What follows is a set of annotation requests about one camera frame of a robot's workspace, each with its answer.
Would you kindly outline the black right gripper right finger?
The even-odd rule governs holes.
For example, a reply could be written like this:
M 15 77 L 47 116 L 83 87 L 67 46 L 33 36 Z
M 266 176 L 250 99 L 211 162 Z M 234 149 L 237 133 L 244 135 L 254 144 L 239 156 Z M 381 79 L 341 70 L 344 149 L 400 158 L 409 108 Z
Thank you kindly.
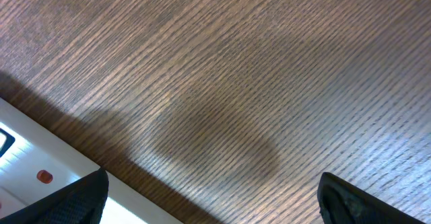
M 317 199 L 325 224 L 424 224 L 329 172 L 322 173 Z

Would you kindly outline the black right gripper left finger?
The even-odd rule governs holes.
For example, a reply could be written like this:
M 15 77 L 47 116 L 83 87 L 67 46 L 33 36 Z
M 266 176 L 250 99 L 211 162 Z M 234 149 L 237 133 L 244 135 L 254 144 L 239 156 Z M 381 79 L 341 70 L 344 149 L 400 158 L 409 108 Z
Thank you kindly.
M 100 168 L 2 218 L 1 224 L 99 224 L 108 187 L 108 174 Z

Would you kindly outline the white power strip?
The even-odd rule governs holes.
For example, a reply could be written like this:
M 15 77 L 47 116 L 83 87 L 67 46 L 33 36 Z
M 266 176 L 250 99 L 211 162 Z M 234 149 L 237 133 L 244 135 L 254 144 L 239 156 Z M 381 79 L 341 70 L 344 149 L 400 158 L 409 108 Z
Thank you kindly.
M 1 101 L 1 216 L 7 217 L 99 170 L 5 100 Z M 178 223 L 112 174 L 102 223 Z

